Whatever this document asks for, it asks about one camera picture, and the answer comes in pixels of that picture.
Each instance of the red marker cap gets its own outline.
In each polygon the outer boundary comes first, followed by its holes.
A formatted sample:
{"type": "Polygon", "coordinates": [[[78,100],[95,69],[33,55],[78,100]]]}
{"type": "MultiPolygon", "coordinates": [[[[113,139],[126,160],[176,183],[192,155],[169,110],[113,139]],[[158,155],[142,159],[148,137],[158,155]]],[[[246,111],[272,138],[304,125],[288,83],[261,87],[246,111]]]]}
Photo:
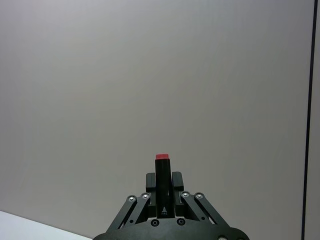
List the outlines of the red marker cap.
{"type": "Polygon", "coordinates": [[[168,153],[156,154],[155,160],[160,160],[160,159],[169,159],[169,154],[168,153]]]}

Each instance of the white wall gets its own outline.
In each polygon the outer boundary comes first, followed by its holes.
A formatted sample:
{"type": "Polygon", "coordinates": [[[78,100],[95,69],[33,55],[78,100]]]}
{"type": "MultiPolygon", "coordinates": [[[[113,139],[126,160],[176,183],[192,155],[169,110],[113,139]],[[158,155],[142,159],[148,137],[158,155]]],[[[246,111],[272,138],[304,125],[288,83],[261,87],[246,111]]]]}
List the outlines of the white wall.
{"type": "Polygon", "coordinates": [[[1,240],[89,240],[71,232],[0,211],[1,240]]]}
{"type": "Polygon", "coordinates": [[[298,240],[313,4],[0,1],[0,209],[93,237],[168,152],[231,226],[298,240]]]}

